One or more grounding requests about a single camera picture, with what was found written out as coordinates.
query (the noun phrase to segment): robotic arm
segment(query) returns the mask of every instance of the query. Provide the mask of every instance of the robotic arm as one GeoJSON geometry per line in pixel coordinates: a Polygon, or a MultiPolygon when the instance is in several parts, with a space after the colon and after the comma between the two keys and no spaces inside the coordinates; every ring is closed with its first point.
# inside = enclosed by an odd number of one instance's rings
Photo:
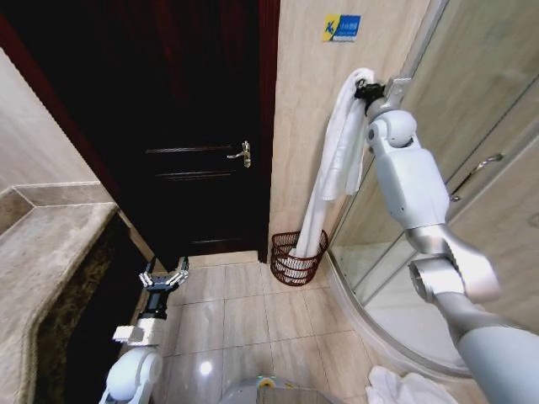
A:
{"type": "Polygon", "coordinates": [[[135,347],[122,355],[110,368],[107,386],[99,404],[119,401],[146,404],[163,368],[163,357],[157,351],[162,342],[167,320],[168,295],[175,291],[189,276],[189,260],[182,257],[178,268],[168,275],[152,275],[156,259],[139,274],[149,296],[146,307],[138,316],[136,326],[116,328],[113,339],[135,347]]]}
{"type": "Polygon", "coordinates": [[[446,224],[450,198],[440,171],[419,143],[414,117],[399,109],[409,81],[361,84],[355,96],[366,103],[367,142],[387,210],[412,247],[429,255],[409,265],[414,287],[447,320],[456,348],[491,403],[539,402],[539,337],[474,305],[499,297],[498,280],[487,258],[446,224]]]}

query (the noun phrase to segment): door handle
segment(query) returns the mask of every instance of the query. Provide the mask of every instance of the door handle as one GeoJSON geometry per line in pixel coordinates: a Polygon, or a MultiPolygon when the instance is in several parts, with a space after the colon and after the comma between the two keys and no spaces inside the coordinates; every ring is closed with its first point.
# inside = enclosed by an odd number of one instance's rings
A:
{"type": "Polygon", "coordinates": [[[465,183],[467,183],[470,178],[472,178],[475,174],[477,174],[480,170],[487,167],[492,162],[501,162],[504,159],[504,155],[502,153],[496,153],[493,154],[490,157],[487,157],[485,160],[480,162],[463,180],[461,183],[458,184],[456,189],[451,194],[451,202],[459,202],[462,198],[460,195],[457,194],[457,192],[464,186],[465,183]]]}
{"type": "Polygon", "coordinates": [[[227,155],[227,158],[239,158],[243,156],[243,165],[245,168],[251,167],[251,146],[249,145],[248,141],[245,141],[242,143],[243,150],[239,152],[238,154],[229,154],[227,155]]]}

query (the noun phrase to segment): sign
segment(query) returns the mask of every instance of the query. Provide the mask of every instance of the sign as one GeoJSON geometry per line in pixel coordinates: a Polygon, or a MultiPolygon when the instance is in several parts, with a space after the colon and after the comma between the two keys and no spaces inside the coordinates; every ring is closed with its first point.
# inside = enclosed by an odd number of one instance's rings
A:
{"type": "Polygon", "coordinates": [[[328,14],[323,23],[324,42],[354,41],[360,28],[360,15],[328,14]]]}

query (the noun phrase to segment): white towel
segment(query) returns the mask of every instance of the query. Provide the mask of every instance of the white towel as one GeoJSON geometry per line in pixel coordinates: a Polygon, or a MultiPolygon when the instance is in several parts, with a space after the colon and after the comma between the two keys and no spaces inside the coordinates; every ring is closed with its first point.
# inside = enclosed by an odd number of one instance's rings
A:
{"type": "Polygon", "coordinates": [[[416,373],[401,379],[391,370],[375,366],[369,381],[369,404],[458,404],[443,386],[416,373]]]}
{"type": "Polygon", "coordinates": [[[365,103],[355,99],[354,94],[361,79],[373,83],[374,72],[361,68],[350,74],[335,102],[302,231],[296,248],[291,251],[295,257],[317,254],[328,202],[344,193],[354,194],[360,187],[366,139],[365,103]]]}

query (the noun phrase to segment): wicker basket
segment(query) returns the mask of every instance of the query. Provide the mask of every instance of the wicker basket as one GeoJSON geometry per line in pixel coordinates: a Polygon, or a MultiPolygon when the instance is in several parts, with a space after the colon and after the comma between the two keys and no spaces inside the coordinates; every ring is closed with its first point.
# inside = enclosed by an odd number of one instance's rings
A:
{"type": "Polygon", "coordinates": [[[271,237],[271,272],[280,282],[289,286],[309,283],[328,249],[328,235],[322,231],[317,255],[306,258],[294,257],[289,252],[296,247],[299,237],[299,231],[278,233],[271,237]]]}

